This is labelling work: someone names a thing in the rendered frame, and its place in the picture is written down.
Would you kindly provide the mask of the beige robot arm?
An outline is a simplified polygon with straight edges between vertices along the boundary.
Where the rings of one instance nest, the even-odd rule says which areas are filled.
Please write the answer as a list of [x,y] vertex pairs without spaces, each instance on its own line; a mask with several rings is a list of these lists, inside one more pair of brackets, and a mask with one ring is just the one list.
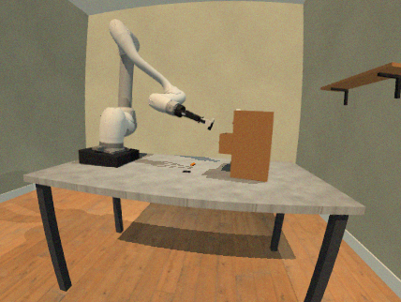
[[110,21],[109,30],[121,56],[118,107],[107,108],[102,113],[99,124],[99,144],[101,146],[92,147],[92,150],[116,154],[129,151],[129,148],[124,147],[124,137],[129,135],[132,130],[134,133],[138,125],[135,110],[132,108],[134,65],[164,88],[164,94],[152,94],[148,99],[149,105],[155,110],[174,116],[176,106],[185,102],[186,94],[176,86],[172,86],[164,76],[139,56],[137,51],[140,43],[137,37],[121,21],[116,19]]

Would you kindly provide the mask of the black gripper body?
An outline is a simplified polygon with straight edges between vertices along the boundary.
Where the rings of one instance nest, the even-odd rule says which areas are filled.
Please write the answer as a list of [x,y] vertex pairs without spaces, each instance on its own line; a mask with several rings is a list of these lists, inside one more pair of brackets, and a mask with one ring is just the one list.
[[177,117],[182,117],[181,114],[182,112],[184,112],[186,110],[186,107],[179,104],[176,106],[175,110],[174,110],[174,115]]

